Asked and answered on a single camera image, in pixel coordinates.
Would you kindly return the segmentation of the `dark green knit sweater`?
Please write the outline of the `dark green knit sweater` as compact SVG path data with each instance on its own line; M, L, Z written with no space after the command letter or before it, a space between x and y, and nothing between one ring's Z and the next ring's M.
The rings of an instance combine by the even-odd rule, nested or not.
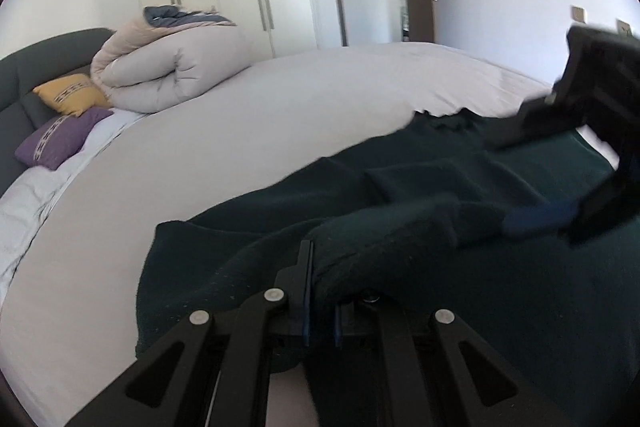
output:
M457 313L578 426L626 426L639 369L639 225L572 248L508 239L516 207L582 195L610 163L578 133L484 149L469 110L323 157L273 186L157 225L137 295L139 351L191 311L238 307L314 243L314 302L395 297Z

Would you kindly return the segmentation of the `white bed with sheet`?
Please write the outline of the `white bed with sheet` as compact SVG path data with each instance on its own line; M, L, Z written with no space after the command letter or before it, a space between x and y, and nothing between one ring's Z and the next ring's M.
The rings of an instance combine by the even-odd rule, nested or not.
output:
M378 44L257 64L144 117L50 200L1 310L1 368L39 426L68 421L134 358L134 300L154 230L277 183L321 157L462 108L514 113L548 86L446 46ZM634 379L615 235L567 256L477 253L394 280L416 309L457 310L579 425Z

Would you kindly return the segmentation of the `white pillow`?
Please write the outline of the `white pillow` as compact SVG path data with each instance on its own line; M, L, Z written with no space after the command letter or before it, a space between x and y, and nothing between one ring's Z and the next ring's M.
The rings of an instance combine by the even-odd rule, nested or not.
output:
M28 168L1 197L1 301L15 272L66 188L93 158L144 115L114 109L80 142L81 148L58 169Z

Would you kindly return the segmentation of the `purple patterned cushion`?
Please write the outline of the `purple patterned cushion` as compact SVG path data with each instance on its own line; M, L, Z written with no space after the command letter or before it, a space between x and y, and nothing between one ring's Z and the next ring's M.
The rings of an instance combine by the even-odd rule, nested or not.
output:
M32 132L17 147L14 156L29 168L56 170L80 151L96 124L112 115L113 112L106 108L91 107L78 117L54 117Z

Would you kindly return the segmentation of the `yellow patterned cushion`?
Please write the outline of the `yellow patterned cushion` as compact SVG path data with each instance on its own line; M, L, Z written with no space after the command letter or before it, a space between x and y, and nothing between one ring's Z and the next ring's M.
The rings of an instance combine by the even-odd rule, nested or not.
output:
M60 77L40 84L32 92L56 113L79 117L93 107L111 108L112 104L86 74Z

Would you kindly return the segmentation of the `dark grey bed headboard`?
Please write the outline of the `dark grey bed headboard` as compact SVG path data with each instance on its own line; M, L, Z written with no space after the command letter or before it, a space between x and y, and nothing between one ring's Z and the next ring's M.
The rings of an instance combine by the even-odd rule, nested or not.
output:
M54 110L32 92L40 84L87 74L93 57L113 35L107 28L68 32L26 46L0 62L0 190L5 192L26 170L14 152Z

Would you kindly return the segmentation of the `folded beige duvet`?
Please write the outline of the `folded beige duvet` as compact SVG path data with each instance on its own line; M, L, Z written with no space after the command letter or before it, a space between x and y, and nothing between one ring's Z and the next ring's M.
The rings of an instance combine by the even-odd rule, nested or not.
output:
M153 114L197 98L252 64L240 28L216 12L147 6L91 63L113 106Z

